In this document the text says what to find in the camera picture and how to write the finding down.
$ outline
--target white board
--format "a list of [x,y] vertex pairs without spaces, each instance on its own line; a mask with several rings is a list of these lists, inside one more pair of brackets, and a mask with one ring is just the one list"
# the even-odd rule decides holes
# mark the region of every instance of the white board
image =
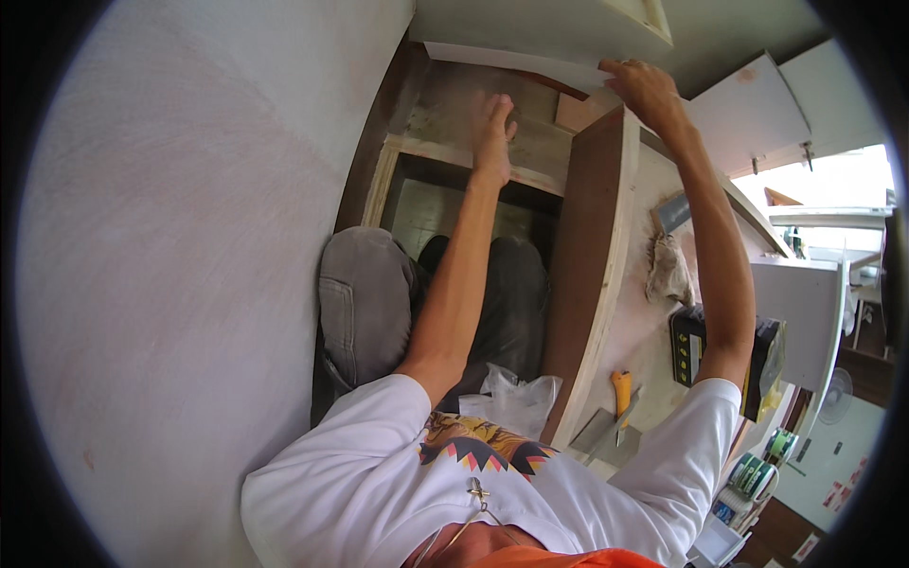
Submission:
[[752,158],[811,138],[795,97],[764,54],[693,99],[686,107],[714,166],[725,174]]
[[518,54],[512,51],[471,45],[438,44],[436,42],[424,42],[424,45],[426,52],[433,59],[536,73],[587,94],[601,88],[603,81],[613,77],[611,73],[600,71],[593,66],[569,63],[539,55]]
[[751,272],[757,315],[786,321],[781,378],[813,393],[825,391],[843,319],[845,287],[838,263],[757,258]]
[[673,48],[656,0],[416,0],[410,39],[474,45],[596,65],[659,61]]
[[[811,127],[814,158],[884,143],[884,129],[836,40],[787,61],[780,72]],[[803,161],[804,150],[793,144],[768,153],[759,167],[763,171]],[[748,165],[730,177],[750,173]]]

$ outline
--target plastic bag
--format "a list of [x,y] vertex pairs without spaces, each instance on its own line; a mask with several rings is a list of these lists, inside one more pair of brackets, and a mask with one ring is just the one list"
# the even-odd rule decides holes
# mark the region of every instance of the plastic bag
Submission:
[[562,379],[544,375],[525,383],[497,364],[487,363],[486,367],[489,372],[480,387],[481,394],[458,397],[461,414],[477,416],[514,433],[539,440],[562,387]]

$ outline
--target box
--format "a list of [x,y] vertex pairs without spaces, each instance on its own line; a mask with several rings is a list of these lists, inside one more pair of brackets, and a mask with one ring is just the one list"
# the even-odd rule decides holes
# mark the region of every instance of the box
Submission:
[[[704,307],[683,308],[669,318],[673,347],[673,375],[677,383],[692,386],[707,347]],[[768,406],[778,403],[780,375],[785,361],[786,322],[757,318],[754,349],[744,379],[741,414],[761,421]]]

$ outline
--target right hand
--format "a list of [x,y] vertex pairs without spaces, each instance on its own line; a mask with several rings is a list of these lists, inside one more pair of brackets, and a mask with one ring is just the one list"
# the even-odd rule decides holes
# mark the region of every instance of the right hand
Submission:
[[685,125],[688,118],[675,81],[666,71],[636,59],[604,59],[600,70],[615,75],[606,81],[633,113],[661,137]]
[[474,93],[471,129],[474,138],[474,175],[502,189],[511,177],[508,143],[514,140],[517,123],[505,127],[505,119],[514,110],[508,95],[486,97],[483,91]]

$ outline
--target left hand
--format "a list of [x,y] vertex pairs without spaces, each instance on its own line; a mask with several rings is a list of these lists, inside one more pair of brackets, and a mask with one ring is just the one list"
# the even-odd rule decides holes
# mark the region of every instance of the left hand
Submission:
[[517,123],[505,128],[505,119],[514,109],[508,95],[492,95],[488,99],[483,91],[474,96],[471,126],[474,137],[473,176],[502,189],[511,178],[508,161],[508,143],[517,132]]

